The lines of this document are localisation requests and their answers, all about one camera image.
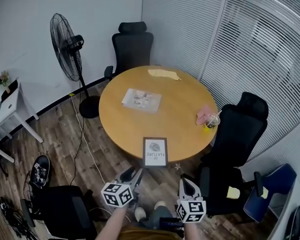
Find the white side table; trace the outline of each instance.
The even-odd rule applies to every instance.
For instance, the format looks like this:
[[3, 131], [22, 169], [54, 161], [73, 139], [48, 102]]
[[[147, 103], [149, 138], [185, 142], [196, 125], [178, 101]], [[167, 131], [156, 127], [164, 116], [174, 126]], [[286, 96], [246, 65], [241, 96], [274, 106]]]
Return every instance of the white side table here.
[[[39, 119], [38, 115], [36, 114], [35, 110], [33, 109], [33, 107], [31, 107], [31, 105], [29, 104], [29, 102], [27, 101], [27, 99], [25, 98], [25, 96], [23, 95], [22, 89], [21, 89], [21, 84], [18, 83], [18, 87], [17, 89], [1, 104], [1, 109], [0, 109], [0, 131], [2, 133], [4, 133], [6, 136], [8, 136], [8, 138], [12, 139], [12, 136], [6, 132], [1, 125], [8, 120], [11, 117], [15, 117], [21, 125], [23, 125], [23, 127], [33, 136], [36, 138], [36, 140], [40, 143], [42, 143], [44, 140], [30, 127], [30, 125], [23, 120], [20, 115], [18, 114], [18, 97], [19, 94], [21, 96], [21, 98], [23, 99], [23, 102], [29, 112], [30, 115], [34, 116], [34, 118], [36, 120]], [[0, 149], [0, 155], [3, 156], [5, 159], [9, 160], [10, 162], [14, 163], [15, 160], [7, 155], [5, 152], [3, 152]]]

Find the power cord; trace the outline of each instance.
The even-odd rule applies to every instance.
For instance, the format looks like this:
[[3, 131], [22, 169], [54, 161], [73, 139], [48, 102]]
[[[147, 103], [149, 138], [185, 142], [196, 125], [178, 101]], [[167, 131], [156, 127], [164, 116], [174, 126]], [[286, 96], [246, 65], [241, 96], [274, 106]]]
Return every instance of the power cord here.
[[72, 182], [74, 181], [74, 179], [76, 178], [76, 172], [77, 172], [76, 159], [77, 159], [77, 156], [79, 154], [79, 151], [80, 151], [80, 148], [81, 148], [81, 145], [82, 145], [82, 136], [84, 134], [84, 129], [85, 129], [85, 119], [83, 118], [83, 127], [82, 127], [82, 131], [81, 131], [81, 136], [80, 136], [80, 144], [79, 144], [79, 147], [78, 147], [78, 149], [77, 149], [77, 151], [75, 153], [74, 159], [73, 159], [73, 161], [74, 161], [74, 173], [73, 173], [73, 178], [72, 178], [72, 180], [70, 182], [70, 186], [71, 186]]
[[[27, 181], [28, 177], [30, 177], [30, 173], [31, 171], [29, 170], [25, 176], [25, 179], [24, 179], [24, 183], [23, 183], [23, 197], [24, 199], [30, 201], [30, 197], [31, 197], [31, 190], [30, 190], [30, 184], [29, 184], [29, 181]], [[26, 191], [26, 195], [25, 195], [25, 189], [26, 189], [26, 185], [28, 185], [28, 190]]]
[[[86, 137], [85, 137], [85, 134], [84, 134], [84, 129], [81, 127], [81, 123], [80, 123], [80, 120], [79, 120], [79, 118], [78, 118], [78, 113], [77, 113], [76, 106], [75, 106], [75, 103], [74, 103], [74, 100], [73, 100], [73, 97], [72, 97], [72, 96], [71, 96], [71, 101], [72, 101], [72, 105], [73, 105], [73, 108], [74, 108], [74, 111], [75, 111], [76, 119], [77, 119], [77, 121], [78, 121], [78, 123], [79, 123], [79, 126], [80, 126], [80, 129], [81, 129], [81, 134], [82, 134], [81, 136], [83, 136], [84, 142], [85, 142], [85, 144], [86, 144], [86, 146], [87, 146], [87, 148], [88, 148], [88, 150], [89, 150], [89, 153], [90, 153], [90, 155], [91, 155], [91, 157], [92, 157], [93, 163], [94, 163], [96, 169], [98, 170], [98, 172], [99, 172], [99, 174], [100, 174], [100, 177], [101, 177], [103, 183], [106, 184], [105, 179], [102, 177], [101, 171], [99, 170], [99, 168], [98, 168], [98, 166], [97, 166], [97, 163], [96, 163], [96, 161], [95, 161], [95, 158], [94, 158], [94, 156], [92, 155], [92, 152], [91, 152], [91, 150], [90, 150], [90, 148], [89, 148], [88, 142], [87, 142]], [[108, 211], [108, 210], [106, 210], [106, 209], [100, 208], [100, 207], [95, 207], [95, 208], [93, 208], [93, 209], [101, 209], [101, 210], [105, 210], [105, 211], [107, 211], [108, 213], [110, 213], [110, 214], [112, 215], [112, 213], [113, 213], [112, 209], [110, 208], [109, 205], [107, 205], [107, 206], [108, 206], [108, 208], [109, 208], [109, 210], [110, 210], [111, 212]], [[126, 215], [125, 217], [126, 217], [127, 220], [131, 223], [131, 220], [129, 219], [129, 217], [128, 217], [127, 215]]]

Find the person's leg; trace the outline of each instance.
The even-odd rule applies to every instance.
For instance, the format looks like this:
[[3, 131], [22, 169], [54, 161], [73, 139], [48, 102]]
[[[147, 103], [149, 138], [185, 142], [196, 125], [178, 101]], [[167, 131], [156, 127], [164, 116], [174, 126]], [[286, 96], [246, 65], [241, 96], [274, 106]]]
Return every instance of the person's leg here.
[[159, 201], [154, 207], [148, 220], [141, 220], [141, 224], [147, 229], [160, 229], [160, 218], [173, 218], [164, 201]]
[[144, 225], [142, 224], [142, 221], [147, 219], [146, 211], [142, 207], [137, 207], [134, 210], [134, 216], [137, 222], [132, 222], [131, 225], [134, 227], [143, 228]]

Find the fan base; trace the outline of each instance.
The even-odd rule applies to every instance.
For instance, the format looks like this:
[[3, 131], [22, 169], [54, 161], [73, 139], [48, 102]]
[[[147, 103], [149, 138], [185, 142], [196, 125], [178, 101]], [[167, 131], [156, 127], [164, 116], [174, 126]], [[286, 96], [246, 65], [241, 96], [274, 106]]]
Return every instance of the fan base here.
[[96, 118], [99, 116], [99, 96], [90, 96], [79, 105], [79, 112], [84, 118]]

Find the sneaker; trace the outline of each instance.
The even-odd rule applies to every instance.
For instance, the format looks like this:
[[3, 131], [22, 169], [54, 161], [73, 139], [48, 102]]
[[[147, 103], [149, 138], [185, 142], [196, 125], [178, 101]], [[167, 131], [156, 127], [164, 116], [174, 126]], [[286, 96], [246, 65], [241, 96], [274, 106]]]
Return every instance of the sneaker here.
[[165, 201], [159, 201], [155, 204], [154, 209], [157, 209], [159, 206], [167, 206]]
[[146, 212], [142, 207], [137, 207], [134, 210], [134, 216], [135, 216], [135, 219], [136, 219], [137, 222], [139, 222], [142, 219], [147, 218]]

